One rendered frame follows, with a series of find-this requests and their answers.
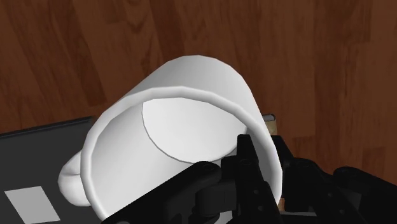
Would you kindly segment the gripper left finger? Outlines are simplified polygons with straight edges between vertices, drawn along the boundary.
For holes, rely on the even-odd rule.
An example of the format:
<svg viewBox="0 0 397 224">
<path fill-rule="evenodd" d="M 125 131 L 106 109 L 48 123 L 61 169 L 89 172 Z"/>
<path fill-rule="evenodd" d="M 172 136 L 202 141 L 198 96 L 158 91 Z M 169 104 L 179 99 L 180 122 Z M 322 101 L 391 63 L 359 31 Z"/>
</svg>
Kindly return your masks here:
<svg viewBox="0 0 397 224">
<path fill-rule="evenodd" d="M 281 224 L 250 135 L 237 137 L 237 153 L 220 165 L 200 161 L 131 202 L 101 224 Z"/>
</svg>

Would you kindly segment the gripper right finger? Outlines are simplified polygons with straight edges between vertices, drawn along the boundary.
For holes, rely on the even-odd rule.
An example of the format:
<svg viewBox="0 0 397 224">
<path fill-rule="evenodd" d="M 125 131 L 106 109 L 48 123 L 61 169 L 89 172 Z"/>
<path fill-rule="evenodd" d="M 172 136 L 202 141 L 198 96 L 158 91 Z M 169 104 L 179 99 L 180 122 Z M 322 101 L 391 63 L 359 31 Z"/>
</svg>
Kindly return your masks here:
<svg viewBox="0 0 397 224">
<path fill-rule="evenodd" d="M 397 186 L 360 169 L 342 166 L 332 174 L 294 157 L 273 135 L 282 166 L 284 224 L 397 224 Z"/>
</svg>

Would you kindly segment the white mug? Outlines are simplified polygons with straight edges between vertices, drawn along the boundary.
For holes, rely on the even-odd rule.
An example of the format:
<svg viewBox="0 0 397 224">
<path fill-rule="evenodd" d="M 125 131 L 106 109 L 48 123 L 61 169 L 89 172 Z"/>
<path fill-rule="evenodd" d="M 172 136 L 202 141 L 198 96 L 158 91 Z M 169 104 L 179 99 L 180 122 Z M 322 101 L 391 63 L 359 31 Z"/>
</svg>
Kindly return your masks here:
<svg viewBox="0 0 397 224">
<path fill-rule="evenodd" d="M 103 112 L 63 166 L 59 188 L 71 204 L 90 206 L 103 220 L 195 162 L 232 155 L 240 134 L 251 136 L 279 201 L 277 150 L 243 77 L 218 59 L 182 56 Z"/>
</svg>

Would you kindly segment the tan block with grey top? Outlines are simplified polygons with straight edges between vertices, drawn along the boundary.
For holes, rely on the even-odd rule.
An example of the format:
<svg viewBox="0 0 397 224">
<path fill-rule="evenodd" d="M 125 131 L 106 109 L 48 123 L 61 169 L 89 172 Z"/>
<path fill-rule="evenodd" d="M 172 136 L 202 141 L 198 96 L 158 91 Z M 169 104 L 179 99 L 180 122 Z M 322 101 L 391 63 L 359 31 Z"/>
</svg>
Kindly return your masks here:
<svg viewBox="0 0 397 224">
<path fill-rule="evenodd" d="M 267 114 L 267 115 L 263 115 L 263 119 L 268 128 L 269 133 L 271 135 L 277 135 L 277 123 L 275 116 L 273 114 Z M 281 198 L 278 203 L 278 209 L 280 211 L 284 211 L 284 204 L 285 204 L 285 200 Z"/>
</svg>

